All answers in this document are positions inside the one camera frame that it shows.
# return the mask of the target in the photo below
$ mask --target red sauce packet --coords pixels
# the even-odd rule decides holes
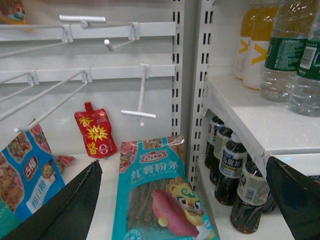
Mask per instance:
[[[116,153],[117,146],[111,136],[111,124],[104,109],[93,110],[91,102],[84,103],[86,111],[74,114],[83,136],[88,156],[102,159]]]

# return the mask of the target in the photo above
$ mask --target plastic bottle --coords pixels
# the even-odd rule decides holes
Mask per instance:
[[[266,202],[263,206],[263,213],[271,213],[277,206],[277,203],[272,196],[271,192],[269,192]]]
[[[269,186],[253,161],[242,168],[239,186],[231,210],[231,223],[239,232],[251,234],[259,226],[269,194]]]
[[[215,137],[215,146],[213,150],[213,161],[210,168],[209,178],[211,182],[216,185],[219,176],[219,163],[223,157],[223,150],[227,142],[231,139],[232,129],[227,124],[224,124],[222,128],[217,132]]]
[[[288,102],[319,0],[283,0],[275,16],[260,95]]]
[[[243,74],[243,84],[258,90],[265,66],[274,18],[281,0],[263,0],[263,8],[255,17]]]
[[[317,184],[320,184],[320,175],[311,175],[308,176],[310,179],[312,179],[313,181],[315,181]]]
[[[217,132],[223,126],[224,122],[218,116],[214,116],[209,122],[208,139],[206,142],[206,151],[204,159],[204,164],[208,169],[211,168],[214,159]]]
[[[215,186],[214,196],[223,205],[234,203],[242,166],[247,161],[248,152],[235,132],[231,135],[219,163],[219,177]]]
[[[320,10],[312,24],[304,54],[294,79],[289,109],[295,113],[320,117]]]
[[[262,7],[263,0],[251,0],[250,9],[243,16],[238,51],[236,54],[234,66],[234,76],[237,79],[242,80],[244,76],[252,28],[254,25],[256,15],[262,9]]]

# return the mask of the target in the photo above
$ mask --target bottle label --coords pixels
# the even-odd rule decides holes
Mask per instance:
[[[253,206],[259,206],[266,203],[270,189],[263,177],[249,173],[243,166],[236,191],[242,201]]]
[[[210,139],[208,138],[208,142],[215,146],[216,145],[216,137],[217,137],[217,132],[223,127],[223,124],[215,124],[212,128],[211,128],[211,135],[209,136]]]
[[[306,42],[307,38],[272,37],[264,66],[275,71],[297,71]]]
[[[320,175],[312,175],[312,176],[309,176],[309,178],[311,178],[316,183],[320,184]]]
[[[219,163],[220,172],[231,179],[239,179],[243,164],[247,160],[247,152],[235,153],[228,149],[223,149],[222,160]]]
[[[246,58],[243,84],[252,89],[259,89],[261,74],[265,66],[269,41],[250,41]]]
[[[226,146],[226,143],[230,140],[230,137],[222,136],[220,132],[216,134],[215,137],[215,147],[213,150],[213,155],[221,160],[223,156],[223,149]]]
[[[297,75],[320,81],[320,42],[307,41]]]
[[[210,122],[209,122],[209,128],[208,128],[208,139],[207,139],[207,141],[208,141],[208,143],[210,143],[211,145],[212,145],[212,133],[211,133],[211,129],[212,129],[212,126],[214,125],[215,123],[212,121],[212,120],[210,120]]]
[[[246,67],[246,59],[249,50],[250,37],[240,37],[238,52],[235,61],[234,74],[237,78],[242,78]]]

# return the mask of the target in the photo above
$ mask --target dark tea bottle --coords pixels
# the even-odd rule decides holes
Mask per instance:
[[[214,196],[223,205],[231,206],[234,203],[242,166],[247,161],[248,152],[235,132],[231,135],[219,163],[218,182]]]
[[[271,192],[269,192],[266,202],[263,206],[263,212],[265,214],[272,212],[276,208],[277,204],[272,196]]]
[[[214,116],[209,123],[208,139],[206,142],[205,159],[204,159],[204,164],[208,169],[211,168],[211,164],[214,159],[214,149],[216,145],[217,132],[223,126],[224,126],[224,122],[218,116]]]
[[[231,211],[231,223],[239,232],[254,233],[270,192],[265,178],[253,161],[243,168]]]
[[[231,139],[232,129],[228,125],[224,124],[222,128],[217,132],[215,137],[215,146],[213,150],[213,161],[210,168],[210,180],[216,185],[219,176],[219,163],[223,156],[223,150],[227,142]]]

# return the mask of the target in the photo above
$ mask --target blue snack bag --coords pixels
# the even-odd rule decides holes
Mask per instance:
[[[122,142],[112,240],[217,240],[185,176],[184,138]]]
[[[40,125],[21,132],[0,152],[0,198],[19,221],[30,217],[64,186]]]

